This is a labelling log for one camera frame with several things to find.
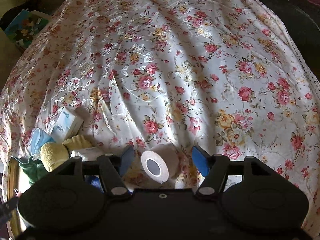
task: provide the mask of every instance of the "bedsheet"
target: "bedsheet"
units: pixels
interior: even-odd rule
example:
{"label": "bedsheet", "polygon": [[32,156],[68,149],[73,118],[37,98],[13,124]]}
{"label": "bedsheet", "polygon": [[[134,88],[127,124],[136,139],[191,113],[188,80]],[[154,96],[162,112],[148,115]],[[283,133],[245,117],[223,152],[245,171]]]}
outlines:
{"label": "bedsheet", "polygon": [[[319,91],[284,24],[257,0],[66,0],[2,90],[1,159],[27,157],[32,130],[50,132],[68,106],[97,147],[135,147],[124,179],[140,187],[198,185],[193,145],[259,158],[308,196],[303,228],[316,236]],[[175,146],[180,166],[156,185],[140,156],[159,143]]]}

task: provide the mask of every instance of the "screw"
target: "screw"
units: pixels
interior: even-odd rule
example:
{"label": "screw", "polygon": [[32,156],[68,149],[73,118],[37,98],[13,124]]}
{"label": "screw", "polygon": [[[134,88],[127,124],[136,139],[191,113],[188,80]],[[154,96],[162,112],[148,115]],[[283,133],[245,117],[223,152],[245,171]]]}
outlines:
{"label": "screw", "polygon": [[214,189],[212,187],[202,187],[199,189],[199,193],[201,195],[212,195],[214,193]]}
{"label": "screw", "polygon": [[164,194],[164,193],[161,193],[161,194],[159,195],[159,198],[166,198],[166,197],[167,197],[167,195]]}
{"label": "screw", "polygon": [[111,192],[113,195],[123,195],[127,193],[127,189],[125,187],[114,187]]}

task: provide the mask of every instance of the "white tissue packet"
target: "white tissue packet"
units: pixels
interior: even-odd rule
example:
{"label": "white tissue packet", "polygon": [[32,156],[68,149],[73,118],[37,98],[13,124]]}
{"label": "white tissue packet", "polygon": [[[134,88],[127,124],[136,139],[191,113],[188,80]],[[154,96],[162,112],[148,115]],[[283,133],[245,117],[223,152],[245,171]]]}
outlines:
{"label": "white tissue packet", "polygon": [[97,147],[73,150],[70,158],[80,156],[83,162],[95,161],[101,155],[104,155],[104,152],[98,149]]}
{"label": "white tissue packet", "polygon": [[64,140],[76,136],[83,121],[75,111],[64,107],[52,129],[51,137],[57,143],[62,143]]}

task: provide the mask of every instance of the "book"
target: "book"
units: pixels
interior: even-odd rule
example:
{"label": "book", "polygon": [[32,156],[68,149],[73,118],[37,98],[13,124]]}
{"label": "book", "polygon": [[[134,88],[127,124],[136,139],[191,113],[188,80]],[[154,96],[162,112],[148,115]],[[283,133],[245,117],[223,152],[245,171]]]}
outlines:
{"label": "book", "polygon": [[4,33],[20,49],[25,50],[33,38],[49,21],[27,10],[22,10],[4,30]]}

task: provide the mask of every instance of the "green cloth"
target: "green cloth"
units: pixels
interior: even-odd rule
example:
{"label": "green cloth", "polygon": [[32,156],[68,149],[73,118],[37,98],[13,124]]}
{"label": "green cloth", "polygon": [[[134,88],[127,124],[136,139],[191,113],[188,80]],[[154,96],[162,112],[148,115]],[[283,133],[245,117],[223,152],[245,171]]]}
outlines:
{"label": "green cloth", "polygon": [[29,158],[28,163],[19,163],[20,168],[29,177],[30,186],[49,173],[41,160],[33,161],[32,158],[33,156]]}

